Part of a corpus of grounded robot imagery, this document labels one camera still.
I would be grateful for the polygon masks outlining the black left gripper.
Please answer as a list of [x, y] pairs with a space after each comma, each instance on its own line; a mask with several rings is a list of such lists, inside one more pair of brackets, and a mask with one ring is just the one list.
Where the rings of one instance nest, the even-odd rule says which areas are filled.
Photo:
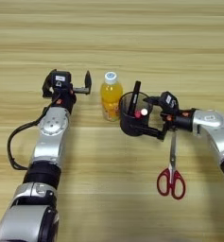
[[73, 91], [67, 90], [57, 90], [53, 93], [50, 91], [52, 87], [51, 76], [55, 72], [53, 69], [45, 78], [43, 83], [43, 97], [51, 97], [52, 96], [52, 107], [59, 107], [64, 108], [68, 112], [72, 112], [73, 106], [77, 101], [77, 97], [75, 94], [84, 94], [88, 95], [91, 92], [92, 88], [92, 78], [89, 71], [86, 72], [85, 79], [84, 79], [84, 87], [80, 88], [73, 88]]

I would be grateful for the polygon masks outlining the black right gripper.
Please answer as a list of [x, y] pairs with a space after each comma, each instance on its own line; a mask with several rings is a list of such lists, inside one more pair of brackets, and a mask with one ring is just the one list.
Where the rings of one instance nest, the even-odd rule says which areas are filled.
[[[158, 96], [149, 96], [144, 98], [144, 101], [148, 104], [159, 106], [160, 98]], [[190, 110], [178, 110], [174, 113], [161, 112], [161, 118], [165, 122], [161, 130], [149, 127], [147, 125], [132, 125], [131, 127], [140, 135], [148, 135], [163, 141], [168, 129], [179, 130], [193, 130], [193, 118], [195, 109]]]

